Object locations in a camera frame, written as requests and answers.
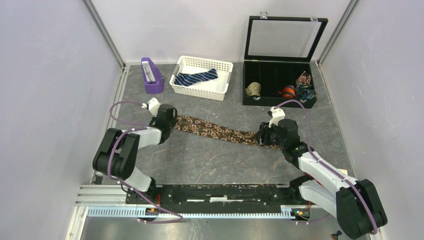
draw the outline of white wall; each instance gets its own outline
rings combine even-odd
[[[386,240],[422,239],[424,2],[362,0],[323,73],[359,179],[377,187]]]
[[[81,0],[2,0],[0,31],[0,239],[64,239],[119,67]]]
[[[317,60],[349,0],[93,0],[123,59],[176,63],[182,55],[243,61],[249,16],[328,18]]]

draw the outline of navy striped necktie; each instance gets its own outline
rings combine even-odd
[[[188,87],[198,82],[206,82],[217,78],[217,70],[213,68],[209,71],[195,74],[179,73],[175,77],[174,84]]]

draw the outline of basket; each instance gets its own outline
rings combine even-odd
[[[179,73],[197,74],[216,69],[217,79],[202,81],[191,86],[174,84],[175,76]],[[177,94],[190,95],[200,98],[223,101],[230,82],[233,64],[226,61],[217,61],[206,58],[181,56],[176,64],[169,84]]]

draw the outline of gray marble tabletop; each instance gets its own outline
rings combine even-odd
[[[161,94],[146,94],[139,65],[129,69],[123,100],[146,103],[156,97],[162,104],[171,104],[180,115],[204,119],[240,131],[258,131],[261,122],[268,122],[269,107],[242,105],[242,63],[234,63],[224,101],[176,94],[169,84],[174,64],[158,65],[165,78]],[[310,119],[310,142],[315,150],[336,168],[353,175],[340,129],[318,67],[311,63],[317,91],[317,102],[307,111]],[[306,120],[299,108],[283,108],[286,118],[299,126],[301,140],[306,137]],[[148,123],[149,111],[135,104],[123,104],[119,118]],[[131,126],[116,125],[120,129]],[[156,179],[157,184],[227,184],[227,183],[288,183],[302,172],[285,161],[279,150],[226,142],[173,131],[160,145],[138,150],[136,166]]]

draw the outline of black storage box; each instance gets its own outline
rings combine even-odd
[[[305,108],[312,108],[317,98],[285,98],[280,92],[287,85],[296,87],[296,79],[304,71],[312,76],[310,61],[327,22],[327,18],[250,16],[243,64],[243,105],[272,107],[296,99]],[[253,82],[260,84],[260,96],[246,96],[246,88]],[[315,89],[313,77],[310,84]],[[284,106],[300,108],[295,102]]]

